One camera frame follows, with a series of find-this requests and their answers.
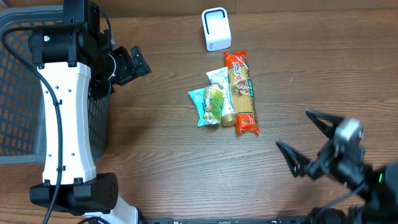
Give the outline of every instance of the wooden table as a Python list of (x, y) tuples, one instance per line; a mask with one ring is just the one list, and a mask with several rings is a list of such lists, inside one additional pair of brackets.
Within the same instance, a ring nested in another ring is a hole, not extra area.
[[(294, 179), (275, 146), (314, 159), (326, 138), (306, 108), (359, 118), (366, 161), (398, 160), (398, 10), (229, 15), (230, 52), (247, 50), (261, 135), (197, 128), (187, 91), (224, 65), (207, 52), (200, 16), (111, 19), (119, 45), (138, 45), (153, 73), (111, 96), (108, 147), (96, 164), (147, 217), (265, 218), (306, 215), (348, 193), (322, 178)], [(40, 223), (29, 201), (43, 167), (0, 166), (0, 221)], [(351, 198), (337, 206), (361, 204)], [(54, 212), (51, 223), (81, 217)]]

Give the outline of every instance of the blue-gray crate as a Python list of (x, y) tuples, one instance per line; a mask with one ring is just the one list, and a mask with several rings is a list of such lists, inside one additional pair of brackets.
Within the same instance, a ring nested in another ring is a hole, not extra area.
[[(0, 34), (11, 27), (51, 25), (62, 19), (62, 6), (12, 8), (0, 12)], [(29, 31), (8, 35), (7, 42), (31, 62)], [(39, 79), (0, 45), (0, 164), (44, 164), (45, 115)], [(88, 128), (94, 161), (105, 151), (109, 97), (88, 100)]]

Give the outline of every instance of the snack package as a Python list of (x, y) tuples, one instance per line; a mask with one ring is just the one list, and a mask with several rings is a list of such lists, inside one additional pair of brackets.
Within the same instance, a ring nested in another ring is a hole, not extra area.
[(205, 116), (205, 89), (197, 89), (193, 91), (188, 92), (189, 96), (191, 97), (191, 100), (193, 101), (193, 104), (197, 108), (197, 113), (198, 113), (198, 128), (208, 124), (203, 117)]
[(218, 84), (205, 88), (205, 116), (203, 119), (208, 124), (221, 122), (224, 94)]
[(220, 68), (214, 71), (207, 72), (210, 84), (219, 84), (221, 91), (224, 94), (223, 110), (221, 118), (224, 127), (231, 127), (236, 124), (235, 110), (232, 104), (231, 92), (229, 90), (228, 68)]
[(260, 134), (246, 51), (229, 54), (225, 50), (224, 56), (236, 114), (236, 132), (242, 134), (243, 131), (251, 131)]

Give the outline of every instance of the green package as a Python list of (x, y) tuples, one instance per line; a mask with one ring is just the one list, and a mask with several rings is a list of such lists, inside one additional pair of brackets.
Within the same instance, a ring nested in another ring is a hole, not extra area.
[(218, 124), (221, 122), (223, 112), (224, 94), (218, 84), (205, 88), (205, 116), (203, 119), (208, 124)]

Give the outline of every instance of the black cable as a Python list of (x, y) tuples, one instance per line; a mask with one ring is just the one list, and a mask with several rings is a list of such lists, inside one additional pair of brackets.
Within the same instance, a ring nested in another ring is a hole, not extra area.
[(89, 218), (86, 218), (86, 219), (78, 222), (77, 224), (84, 224), (84, 223), (92, 221), (92, 220), (97, 220), (97, 222), (100, 221), (103, 224), (110, 224), (110, 222), (106, 221), (105, 219), (103, 219), (101, 217), (89, 217)]
[(28, 61), (26, 61), (24, 58), (16, 54), (8, 45), (6, 37), (8, 34), (15, 32), (15, 31), (23, 31), (23, 30), (34, 30), (35, 27), (16, 27), (12, 29), (8, 29), (4, 31), (1, 35), (1, 42), (3, 46), (10, 52), (12, 56), (14, 56), (16, 59), (18, 59), (25, 67), (27, 67), (39, 80), (44, 84), (44, 86), (47, 88), (49, 91), (51, 98), (53, 100), (53, 104), (55, 107), (55, 114), (57, 116), (57, 126), (58, 126), (58, 175), (57, 175), (57, 183), (55, 184), (55, 191), (49, 206), (49, 209), (47, 210), (47, 213), (45, 214), (43, 224), (46, 224), (49, 221), (51, 212), (54, 208), (55, 201), (57, 200), (57, 196), (60, 190), (60, 185), (61, 185), (61, 179), (62, 179), (62, 122), (61, 122), (61, 112), (58, 104), (57, 97), (55, 96), (54, 91), (52, 90), (50, 84), (47, 82), (47, 80), (36, 70), (35, 67), (33, 67)]
[(340, 202), (346, 200), (347, 198), (349, 198), (349, 197), (351, 197), (351, 196), (353, 196), (353, 195), (358, 194), (362, 189), (365, 188), (365, 186), (366, 186), (366, 183), (363, 182), (359, 187), (357, 187), (355, 190), (353, 190), (352, 192), (350, 192), (348, 195), (342, 196), (341, 198), (338, 198), (338, 199), (336, 199), (334, 202), (332, 202), (332, 203), (328, 204), (327, 206), (323, 207), (323, 208), (317, 213), (317, 215), (315, 216), (315, 220), (317, 220), (317, 219), (319, 218), (319, 216), (320, 216), (323, 212), (325, 212), (328, 208), (330, 208), (330, 207), (336, 205), (337, 203), (340, 203)]
[(99, 12), (102, 13), (102, 15), (104, 16), (106, 23), (108, 24), (108, 30), (109, 30), (109, 34), (108, 34), (108, 39), (109, 41), (107, 41), (100, 49), (101, 50), (108, 50), (111, 46), (112, 46), (112, 28), (111, 28), (111, 22), (109, 21), (109, 17), (106, 15), (104, 9), (100, 8)]

